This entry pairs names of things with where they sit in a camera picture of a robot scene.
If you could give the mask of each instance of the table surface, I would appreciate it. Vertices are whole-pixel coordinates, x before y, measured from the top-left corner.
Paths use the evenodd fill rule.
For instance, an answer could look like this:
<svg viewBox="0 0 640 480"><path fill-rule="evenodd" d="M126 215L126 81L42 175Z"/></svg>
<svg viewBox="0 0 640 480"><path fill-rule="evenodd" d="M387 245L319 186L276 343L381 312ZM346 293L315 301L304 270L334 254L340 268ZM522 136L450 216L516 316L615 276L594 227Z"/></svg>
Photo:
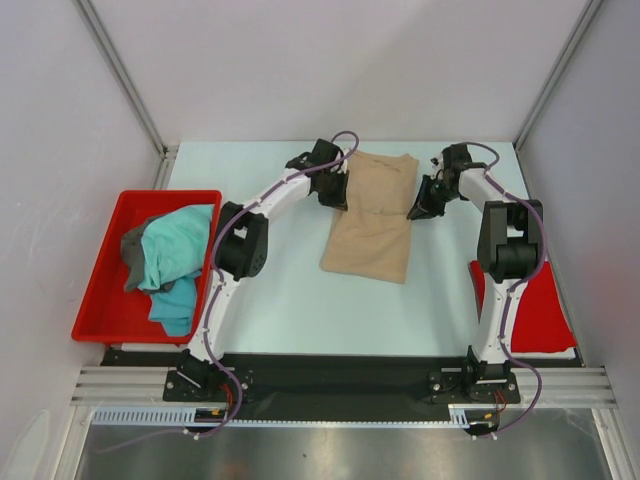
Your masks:
<svg viewBox="0 0 640 480"><path fill-rule="evenodd" d="M366 142L360 150L429 160L451 142ZM502 159L492 170L510 192L526 188L510 143L489 143ZM242 203L278 180L285 163L313 142L185 142L169 189L217 189ZM470 147L475 161L492 155ZM247 286L229 329L227 352L342 355L465 355L478 328L468 264L475 259L481 213L453 201L444 217L413 222L407 283L328 273L320 260L333 211L315 195L270 225L269 254Z"/></svg>

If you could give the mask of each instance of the beige cloth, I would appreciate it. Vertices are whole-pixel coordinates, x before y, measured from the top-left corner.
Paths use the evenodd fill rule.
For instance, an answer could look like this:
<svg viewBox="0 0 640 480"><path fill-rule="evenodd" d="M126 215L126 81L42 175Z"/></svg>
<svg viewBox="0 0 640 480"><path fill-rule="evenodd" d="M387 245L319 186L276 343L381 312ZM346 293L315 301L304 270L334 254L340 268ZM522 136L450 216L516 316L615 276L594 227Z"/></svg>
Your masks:
<svg viewBox="0 0 640 480"><path fill-rule="evenodd" d="M405 283L418 160L354 152L348 164L346 212L337 211L323 270Z"/></svg>

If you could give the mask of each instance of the purple cable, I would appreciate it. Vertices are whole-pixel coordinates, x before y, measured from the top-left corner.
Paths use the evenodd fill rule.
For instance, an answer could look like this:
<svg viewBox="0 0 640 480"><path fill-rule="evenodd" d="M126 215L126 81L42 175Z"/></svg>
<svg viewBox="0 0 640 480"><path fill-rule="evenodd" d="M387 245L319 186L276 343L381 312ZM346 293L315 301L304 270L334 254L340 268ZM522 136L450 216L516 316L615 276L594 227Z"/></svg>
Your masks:
<svg viewBox="0 0 640 480"><path fill-rule="evenodd" d="M319 170L324 170L325 168L331 168L331 167L334 167L336 165L339 165L342 162L344 162L346 159L348 159L351 155L353 155L353 152L355 152L358 149L358 146L360 145L360 138L358 137L358 135L355 132L352 132L350 130L343 130L341 132L336 133L333 136L333 138L331 139L331 143L335 142L342 135L351 135L353 137L354 141L355 141L355 145L349 151L349 153L347 153L345 156L340 157L340 158L338 158L338 159L336 159L336 160L334 160L332 162L326 163L324 165L318 165L317 167L311 167L311 168L307 168L305 170L301 170L301 171L296 172L296 173L294 173L292 175L289 175L285 180L280 180L275 185L273 185L269 190L267 190L265 193L263 193L260 196L259 200L249 204L248 206L244 207L241 211L239 211L237 214L235 214L231 218L231 220L229 220L225 224L225 226L222 227L222 230L220 230L220 233L216 236L216 240L213 242L213 248L211 250L211 267L218 274L218 276L220 277L220 284L216 287L216 290L213 292L213 297L211 298L211 301L209 302L209 305L207 305L207 310L206 310L205 317L204 317L204 323L202 324L202 326L204 328L203 340L204 340L205 349L207 350L207 354L209 355L209 358L211 359L211 362L216 367L218 367L222 372L224 372L225 375L227 375L231 379L231 381L235 384L236 389L238 391L238 398L236 399L236 405L235 405L233 411L229 415L227 415L226 418L224 420L222 420L222 422L220 422L218 425L213 427L208 432L205 432L205 433L202 433L202 434L197 434L198 435L197 438L208 438L208 437L211 437L212 435L215 435L218 431L220 431L222 429L222 427L224 427L227 423L229 423L231 420L233 420L236 417L236 415L238 414L238 411L240 410L240 406L242 404L242 396L243 396L242 395L242 384L240 383L240 380L238 380L238 377L236 377L231 370L229 370L222 363L220 363L219 360L216 359L215 355L213 354L213 351L211 350L211 346L209 345L209 335L208 335L208 331L207 331L207 329L209 328L209 320L210 320L210 317L211 317L211 312L213 310L213 305L215 304L216 299L218 298L218 295L220 294L220 291L222 290L222 286L224 284L224 274L215 265L216 253L218 252L218 248L220 247L220 242L225 237L225 235L229 232L229 230L232 228L232 226L244 214L246 214L247 212L249 212L253 208L257 207L260 203L262 203L267 198L269 198L276 190L278 190L281 186L285 185L286 182L288 182L290 180L293 180L294 178L297 178L300 175L305 175L307 173L317 172ZM167 434L170 434L170 433L184 433L184 430L183 429L178 429L178 428L168 428L168 429L165 429L165 430L159 430L157 432L148 433L148 434L142 435L142 436L140 436L138 438L134 438L132 440L127 440L126 442L122 442L122 443L119 443L117 445L113 445L111 447L104 448L102 450L95 450L95 452L99 453L99 454L110 453L110 452L113 452L115 450L119 450L121 448L129 447L131 445L135 445L137 443L143 442L143 441L148 440L150 438L159 437L161 435L167 435Z"/></svg>
<svg viewBox="0 0 640 480"><path fill-rule="evenodd" d="M538 400L540 400L540 395L542 394L542 375L540 375L540 372L535 367L533 367L532 365L529 365L528 363L525 363L525 362L523 362L521 360L518 360L513 355L511 355L511 352L509 351L509 349L507 348L507 346L504 343L504 339L505 339L505 332L506 332L506 329L507 329L507 318L509 316L509 308L511 306L511 295L515 293L516 289L520 285L522 285L525 282L529 282L533 278L535 278L540 273L542 268L544 267L544 263L545 263L546 258L547 258L547 232L544 229L544 225L542 223L542 219L540 218L540 215L538 215L538 212L536 212L535 208L533 208L529 204L529 202L526 202L525 200L523 200L523 199L521 199L519 197L516 197L515 195L507 192L504 188L502 188L502 186L498 182L496 182L489 175L489 171L491 170L491 168L493 168L500 161L500 154L497 151L495 151L493 148L489 147L488 145L484 145L483 143L464 142L464 144L465 145L474 145L476 147L484 148L485 150L490 151L491 153L493 153L496 156L496 159L493 162L491 162L489 165L487 165L487 167L484 170L485 179L501 195L504 195L505 198L507 198L509 200L512 200L514 202L518 202L520 205L525 207L529 211L529 213L531 215L533 215L533 218L535 219L536 224L538 225L538 228L540 229L540 235L541 235L541 242L540 243L542 244L542 248L541 248L538 264L536 265L536 268L533 270L533 272L531 272L530 275L526 276L525 278L522 278L522 279L518 280L513 285L511 285L511 287L509 287L509 289L507 290L507 293L509 295L507 295L506 301L504 303L504 309L502 310L502 318L500 320L500 347L502 348L502 351L504 352L505 356L509 359L509 361L511 361L511 363L513 363L513 364L515 364L515 365L517 365L517 366L519 366L521 368L526 368L528 370L531 370L533 372L533 374L536 376L536 379L538 381L538 388L536 389L536 393L533 396L533 399L531 400L531 403L529 404L527 409L524 411L524 413L522 415L520 415L516 420L511 422L510 424L508 424L508 425L506 425L503 428L498 430L498 432L503 432L505 430L509 430L510 428L514 427L515 425L520 423L527 415L529 415L533 411L533 409L535 408L536 404L538 403Z"/></svg>

